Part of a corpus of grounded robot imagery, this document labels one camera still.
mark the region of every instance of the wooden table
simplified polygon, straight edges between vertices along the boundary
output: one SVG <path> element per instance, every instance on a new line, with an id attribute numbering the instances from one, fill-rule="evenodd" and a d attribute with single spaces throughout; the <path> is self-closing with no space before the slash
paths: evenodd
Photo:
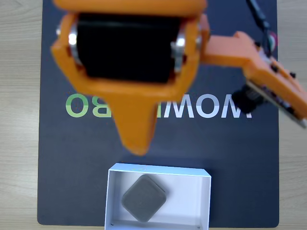
<path id="1" fill-rule="evenodd" d="M 307 88 L 307 0 L 277 0 L 279 60 Z M 41 0 L 0 0 L 0 229 L 36 220 Z M 280 226 L 307 229 L 307 132 L 281 115 Z"/>

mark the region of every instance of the screw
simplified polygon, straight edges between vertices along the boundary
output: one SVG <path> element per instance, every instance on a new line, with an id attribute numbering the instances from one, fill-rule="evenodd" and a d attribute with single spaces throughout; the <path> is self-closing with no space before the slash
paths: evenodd
<path id="1" fill-rule="evenodd" d="M 291 77 L 293 77 L 294 79 L 296 78 L 296 73 L 291 72 L 290 75 L 291 75 Z"/>
<path id="2" fill-rule="evenodd" d="M 260 42 L 255 42 L 255 46 L 261 47 L 261 43 Z"/>
<path id="3" fill-rule="evenodd" d="M 271 69 L 275 72 L 278 73 L 278 67 L 275 65 L 271 65 Z"/>

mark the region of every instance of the white box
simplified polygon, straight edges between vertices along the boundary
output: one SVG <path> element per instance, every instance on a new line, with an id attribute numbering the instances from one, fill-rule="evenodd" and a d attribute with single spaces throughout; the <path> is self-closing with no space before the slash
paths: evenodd
<path id="1" fill-rule="evenodd" d="M 165 204 L 139 223 L 122 205 L 125 192 L 144 175 L 166 190 Z M 115 164 L 108 172 L 105 230 L 207 230 L 211 176 L 204 169 Z"/>

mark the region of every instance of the orange 3d printed part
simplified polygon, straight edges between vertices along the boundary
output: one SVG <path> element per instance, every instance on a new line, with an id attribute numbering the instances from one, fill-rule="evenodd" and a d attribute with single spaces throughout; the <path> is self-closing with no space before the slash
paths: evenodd
<path id="1" fill-rule="evenodd" d="M 268 101 L 301 126 L 307 93 L 271 55 L 270 25 L 247 0 L 263 43 L 244 32 L 210 35 L 205 0 L 54 0 L 69 13 L 52 46 L 76 91 L 108 103 L 123 145 L 144 155 L 160 102 L 180 101 L 200 63 L 242 68 L 247 84 L 233 94 L 245 113 Z"/>

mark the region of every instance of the black roller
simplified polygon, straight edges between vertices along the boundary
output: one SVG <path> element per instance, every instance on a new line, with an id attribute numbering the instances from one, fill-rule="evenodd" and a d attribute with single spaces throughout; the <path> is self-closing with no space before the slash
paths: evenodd
<path id="1" fill-rule="evenodd" d="M 80 14 L 78 56 L 90 77 L 167 82 L 174 71 L 171 42 L 180 19 Z"/>

